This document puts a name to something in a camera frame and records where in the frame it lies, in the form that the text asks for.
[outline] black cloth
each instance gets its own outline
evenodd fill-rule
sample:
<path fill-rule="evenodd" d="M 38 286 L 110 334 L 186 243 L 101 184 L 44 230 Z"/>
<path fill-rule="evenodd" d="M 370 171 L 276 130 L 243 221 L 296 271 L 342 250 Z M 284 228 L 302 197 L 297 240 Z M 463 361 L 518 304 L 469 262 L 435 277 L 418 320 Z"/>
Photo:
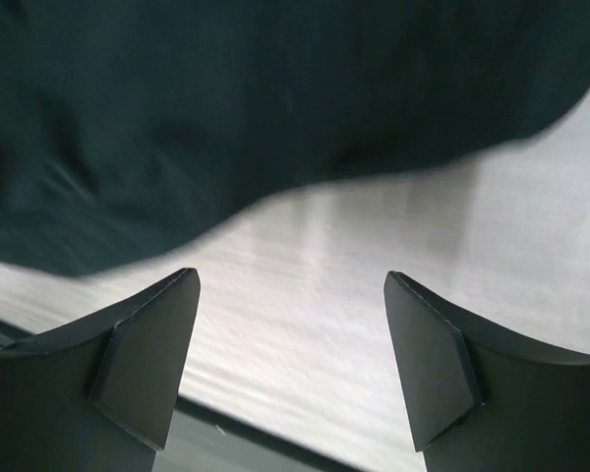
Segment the black cloth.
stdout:
<path fill-rule="evenodd" d="M 267 195 L 556 123 L 590 0 L 0 0 L 0 261 L 80 276 Z"/>

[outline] white table surface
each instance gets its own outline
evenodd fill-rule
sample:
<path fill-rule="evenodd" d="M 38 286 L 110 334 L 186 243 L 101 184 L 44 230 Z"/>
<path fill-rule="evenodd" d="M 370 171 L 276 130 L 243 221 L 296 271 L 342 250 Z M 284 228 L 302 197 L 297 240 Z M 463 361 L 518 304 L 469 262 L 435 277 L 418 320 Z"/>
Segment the white table surface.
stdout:
<path fill-rule="evenodd" d="M 385 275 L 590 353 L 590 94 L 536 142 L 280 196 L 158 261 L 86 280 L 0 265 L 0 318 L 45 330 L 180 266 L 203 285 L 183 394 L 366 469 L 424 471 Z"/>

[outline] dark cloth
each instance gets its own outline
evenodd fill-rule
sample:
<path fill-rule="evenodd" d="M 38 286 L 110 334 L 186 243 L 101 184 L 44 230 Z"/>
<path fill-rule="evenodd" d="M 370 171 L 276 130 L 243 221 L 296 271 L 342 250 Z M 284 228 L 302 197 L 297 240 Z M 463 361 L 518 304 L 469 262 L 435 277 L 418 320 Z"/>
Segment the dark cloth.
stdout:
<path fill-rule="evenodd" d="M 80 276 L 590 89 L 590 0 L 0 0 L 0 261 Z"/>

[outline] gray floor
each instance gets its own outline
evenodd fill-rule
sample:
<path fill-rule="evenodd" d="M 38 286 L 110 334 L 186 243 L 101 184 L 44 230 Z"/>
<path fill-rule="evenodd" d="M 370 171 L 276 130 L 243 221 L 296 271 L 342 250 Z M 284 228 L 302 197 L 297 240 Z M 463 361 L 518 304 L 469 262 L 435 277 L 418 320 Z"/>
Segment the gray floor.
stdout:
<path fill-rule="evenodd" d="M 371 470 L 423 471 L 385 274 L 590 353 L 590 95 L 535 143 L 280 196 L 160 261 L 80 281 L 0 265 L 0 318 L 54 327 L 179 266 L 203 280 L 184 394 Z"/>

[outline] light wood surface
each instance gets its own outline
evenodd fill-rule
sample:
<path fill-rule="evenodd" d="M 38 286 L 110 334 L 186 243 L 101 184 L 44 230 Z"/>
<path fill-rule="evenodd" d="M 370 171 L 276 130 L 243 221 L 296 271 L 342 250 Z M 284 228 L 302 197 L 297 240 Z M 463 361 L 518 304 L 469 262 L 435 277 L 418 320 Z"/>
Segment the light wood surface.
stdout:
<path fill-rule="evenodd" d="M 203 285 L 183 394 L 367 469 L 423 471 L 385 275 L 590 353 L 590 94 L 534 143 L 279 196 L 159 261 L 86 280 L 0 265 L 0 318 L 45 330 L 180 266 Z"/>

